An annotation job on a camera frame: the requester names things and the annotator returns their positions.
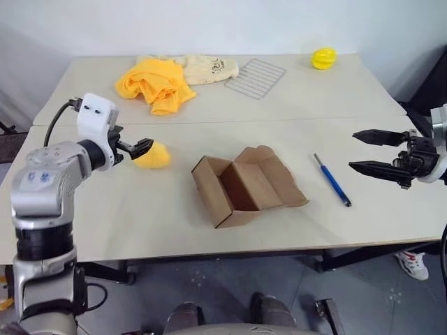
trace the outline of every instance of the pen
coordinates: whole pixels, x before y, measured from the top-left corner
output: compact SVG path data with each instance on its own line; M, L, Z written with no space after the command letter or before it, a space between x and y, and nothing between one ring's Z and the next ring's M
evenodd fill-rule
M342 188L340 187L340 185L335 181L334 177L331 175L331 173L329 172L328 168L322 164L322 162L320 161L320 158L314 154L314 157L316 159L316 161L318 162L318 164L320 165L320 169L323 172L323 174L326 176L326 178L328 179L328 181L330 182L330 185L332 186L332 188L334 189L335 192L337 192L338 196L340 197L340 199L342 200L342 202L344 203L344 205L346 207L350 207L352 206L351 201L349 200L349 198L346 196L346 194L344 194Z

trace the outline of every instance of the yellow towel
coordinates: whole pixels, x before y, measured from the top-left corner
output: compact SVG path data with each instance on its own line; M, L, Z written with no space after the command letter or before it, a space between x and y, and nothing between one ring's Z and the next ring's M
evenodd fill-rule
M183 78L182 66L173 60L141 61L115 83L115 89L126 99L142 93L155 115L176 113L184 101L196 96Z

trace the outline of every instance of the cardboard box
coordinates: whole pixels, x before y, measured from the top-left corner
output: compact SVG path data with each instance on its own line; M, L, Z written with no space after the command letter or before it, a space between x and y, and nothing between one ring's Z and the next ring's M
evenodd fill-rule
M192 175L215 228L245 225L269 208L308 203L267 146L247 147L234 162L203 156Z

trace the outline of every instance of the yellow sponge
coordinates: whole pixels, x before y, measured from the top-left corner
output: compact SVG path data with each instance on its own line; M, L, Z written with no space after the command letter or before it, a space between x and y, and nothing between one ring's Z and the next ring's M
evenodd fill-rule
M336 60L337 52L331 47L324 47L312 55L312 65L319 70L330 68Z
M161 143L154 142L151 149L133 162L144 169L161 169L170 165L170 154Z

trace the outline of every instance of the table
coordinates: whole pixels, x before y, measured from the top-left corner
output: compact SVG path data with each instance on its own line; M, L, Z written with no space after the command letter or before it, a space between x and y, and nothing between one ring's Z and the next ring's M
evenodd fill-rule
M368 128L405 131L403 116L288 121L127 125L123 140L151 137L164 143L173 164L141 170L129 158L94 172L75 195L73 231L78 260L159 258L178 255L295 251L374 246L439 239L447 188L397 184L358 174L349 161L391 162L399 149L375 147L351 137ZM15 254L9 189L25 155L41 146L46 127L31 128L0 188L0 264ZM74 126L57 126L50 143L76 140ZM270 145L310 199L298 208L271 209L246 226L214 229L191 169L204 154L235 158L245 146ZM346 208L320 173L317 152L350 197Z
M247 97L224 86L224 82L196 85L194 99L172 116L149 113L142 98L120 98L114 83L135 64L135 57L77 58L68 67L45 107L34 119L35 126L49 126L56 111L69 99L92 92L113 101L119 111L118 124L164 124L227 121L269 121L326 117L404 115L365 68L357 54L340 55L329 70L310 66L310 55L224 56L237 59L242 67L256 57L286 69L267 96ZM76 125L76 113L65 112L58 125Z

